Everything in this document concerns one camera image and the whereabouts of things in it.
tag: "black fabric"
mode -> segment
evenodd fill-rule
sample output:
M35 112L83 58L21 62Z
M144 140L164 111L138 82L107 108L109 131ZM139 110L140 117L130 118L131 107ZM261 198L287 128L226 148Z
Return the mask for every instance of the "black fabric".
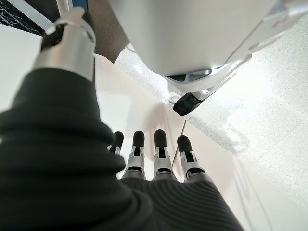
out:
M213 184L117 180L125 162L74 73L28 74L0 135L1 231L242 230Z

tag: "black fingertip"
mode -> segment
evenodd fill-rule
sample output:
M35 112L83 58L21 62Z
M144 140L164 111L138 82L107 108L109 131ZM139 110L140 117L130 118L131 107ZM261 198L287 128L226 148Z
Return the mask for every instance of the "black fingertip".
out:
M157 130L155 132L154 143L155 143L155 148L159 147L160 149L163 149L164 147L167 147L167 138L163 130Z
M178 148L180 153L189 152L193 150L189 138L184 135L178 137Z
M120 131L117 131L114 133L114 137L115 137L115 140L114 142L112 143L112 147L116 148L116 147L119 147L120 149L122 148L122 144L123 144L123 140L124 140L124 135L122 132Z
M144 147L144 133L142 131L136 131L133 137L133 147Z

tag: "blue panel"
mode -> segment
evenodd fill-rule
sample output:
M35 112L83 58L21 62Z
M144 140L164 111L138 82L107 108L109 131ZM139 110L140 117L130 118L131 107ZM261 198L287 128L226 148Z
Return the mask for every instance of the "blue panel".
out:
M73 6L81 6L84 9L88 10L88 0L72 0Z

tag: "robot finger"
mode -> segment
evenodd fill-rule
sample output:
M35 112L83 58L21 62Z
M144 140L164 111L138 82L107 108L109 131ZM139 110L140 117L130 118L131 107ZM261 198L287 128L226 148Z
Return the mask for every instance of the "robot finger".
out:
M133 137L133 146L129 155L125 173L122 178L135 177L145 180L144 174L144 133L136 131Z
M198 181L213 180L206 174L204 169L200 166L199 160L196 158L191 142L187 136L178 137L178 148L181 156L181 165L184 174L184 183L193 183Z
M115 140L113 141L111 145L107 147L107 149L109 150L110 153L120 155L120 151L121 151L123 140L124 140L123 133L120 131L117 131L114 133L114 137L115 137Z
M155 157L153 180L175 180L178 181L172 170L170 156L167 150L166 134L163 130L157 130L154 135Z

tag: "black rubber foot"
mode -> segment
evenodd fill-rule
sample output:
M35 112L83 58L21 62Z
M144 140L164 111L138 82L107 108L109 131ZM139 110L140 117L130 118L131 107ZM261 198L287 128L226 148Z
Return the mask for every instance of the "black rubber foot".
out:
M186 93L174 104L173 110L180 116L184 116L196 109L202 102L203 101L194 97L193 94Z

